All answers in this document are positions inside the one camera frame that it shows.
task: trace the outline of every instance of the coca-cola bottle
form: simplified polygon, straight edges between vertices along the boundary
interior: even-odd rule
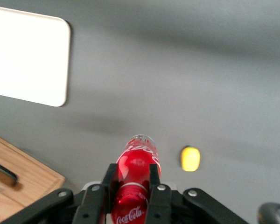
[[[114,224],[143,224],[149,193],[149,165],[161,167],[151,138],[136,135],[127,143],[117,160],[119,190],[116,193],[111,218]]]

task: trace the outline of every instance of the black handle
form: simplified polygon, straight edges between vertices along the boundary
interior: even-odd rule
[[[0,180],[7,185],[14,186],[18,180],[18,177],[15,173],[0,165]]]
[[[280,217],[280,204],[265,203],[258,211],[258,222],[260,224],[279,224],[277,215]]]

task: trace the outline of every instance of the gray floor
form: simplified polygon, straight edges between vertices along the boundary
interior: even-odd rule
[[[66,176],[101,180],[133,135],[163,182],[198,187],[251,224],[280,203],[280,0],[0,1],[72,28],[68,100],[0,96],[0,137]],[[200,168],[184,172],[185,145]]]

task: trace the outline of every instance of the black plastic part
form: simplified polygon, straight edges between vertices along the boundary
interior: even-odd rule
[[[107,213],[111,213],[115,194],[118,190],[118,165],[111,163],[107,169],[107,172],[102,181],[102,186],[105,188],[107,193]]]
[[[259,224],[279,224],[277,216],[280,217],[280,204],[265,203],[258,211]]]
[[[84,193],[82,204],[77,208],[73,224],[103,224],[106,216],[105,189],[93,184]]]
[[[171,210],[173,224],[207,224],[207,219],[189,205],[185,205],[183,195],[177,190],[171,191]]]
[[[171,189],[165,184],[153,186],[145,224],[171,223]]]
[[[57,209],[71,203],[73,193],[69,189],[58,189],[29,205],[1,224],[36,224]]]
[[[185,190],[183,197],[188,202],[188,205],[193,207],[196,212],[204,215],[210,224],[248,224],[201,189],[191,188]]]
[[[150,164],[149,171],[149,188],[151,191],[154,186],[158,186],[161,182],[157,164]]]
[[[0,165],[0,180],[7,185],[14,186],[18,180],[18,177],[15,173]]]
[[[82,204],[85,190],[80,191],[74,195],[73,203],[59,209],[49,216],[50,223],[52,224],[71,224],[78,206]]]

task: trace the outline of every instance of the wooden board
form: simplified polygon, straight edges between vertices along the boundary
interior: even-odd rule
[[[65,178],[0,138],[0,165],[18,176],[15,186],[0,181],[0,194],[27,206],[58,189]]]
[[[0,193],[0,222],[23,208],[23,205]]]

